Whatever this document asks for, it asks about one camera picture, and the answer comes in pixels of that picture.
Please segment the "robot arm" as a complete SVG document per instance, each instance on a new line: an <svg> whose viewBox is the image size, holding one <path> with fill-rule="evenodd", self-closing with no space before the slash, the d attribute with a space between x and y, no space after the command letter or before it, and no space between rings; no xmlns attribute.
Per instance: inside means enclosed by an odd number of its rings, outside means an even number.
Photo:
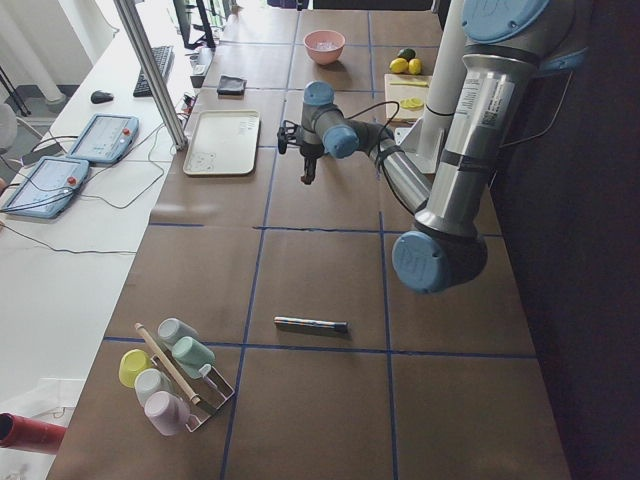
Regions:
<svg viewBox="0 0 640 480"><path fill-rule="evenodd" d="M401 282L433 293L477 277L487 248L474 221L501 145L533 77L583 60L588 1L454 1L421 118L402 142L382 125L347 119L326 82L309 83L299 123L278 147L299 148L302 180L317 160L366 153L414 216L392 251Z"/></svg>

